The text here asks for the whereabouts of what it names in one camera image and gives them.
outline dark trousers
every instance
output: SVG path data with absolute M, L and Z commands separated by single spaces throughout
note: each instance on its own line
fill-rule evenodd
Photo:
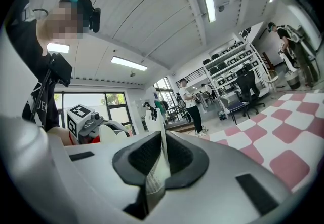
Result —
M 304 50 L 303 46 L 300 43 L 295 44 L 293 51 L 300 65 L 300 68 L 304 72 L 306 82 L 310 87 L 313 87 L 314 82 L 318 80 L 318 75 L 312 62 L 308 59 L 307 52 Z
M 216 94 L 215 94 L 214 90 L 212 90 L 212 97 L 213 97 L 213 99 L 214 99 L 214 100 L 216 100 L 216 99 L 217 99 L 217 97 L 216 97 Z
M 191 115 L 194 123 L 194 127 L 199 134 L 199 132 L 203 129 L 201 126 L 201 117 L 200 117 L 200 112 L 197 106 L 187 108 L 187 111 Z

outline white shirt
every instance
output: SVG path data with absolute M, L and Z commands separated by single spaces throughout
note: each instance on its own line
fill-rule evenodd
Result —
M 213 89 L 208 85 L 208 84 L 205 84 L 205 89 L 206 91 L 208 91 L 210 94 L 212 93 Z
M 186 108 L 195 107 L 197 105 L 191 93 L 186 88 L 180 87 L 179 93 L 183 101 L 186 103 Z M 192 97 L 192 100 L 185 100 L 185 98 L 189 98 L 189 97 Z

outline trash can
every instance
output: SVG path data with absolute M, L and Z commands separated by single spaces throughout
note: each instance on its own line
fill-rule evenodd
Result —
M 298 71 L 292 72 L 289 71 L 285 74 L 285 80 L 289 84 L 290 88 L 292 90 L 297 89 L 300 87 L 300 81 L 299 81 L 299 76 L 298 76 Z

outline cap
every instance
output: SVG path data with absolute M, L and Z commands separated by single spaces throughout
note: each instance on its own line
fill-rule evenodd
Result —
M 273 26 L 275 26 L 273 22 L 270 22 L 270 23 L 268 24 L 269 32 L 272 31 L 272 27 L 273 27 Z

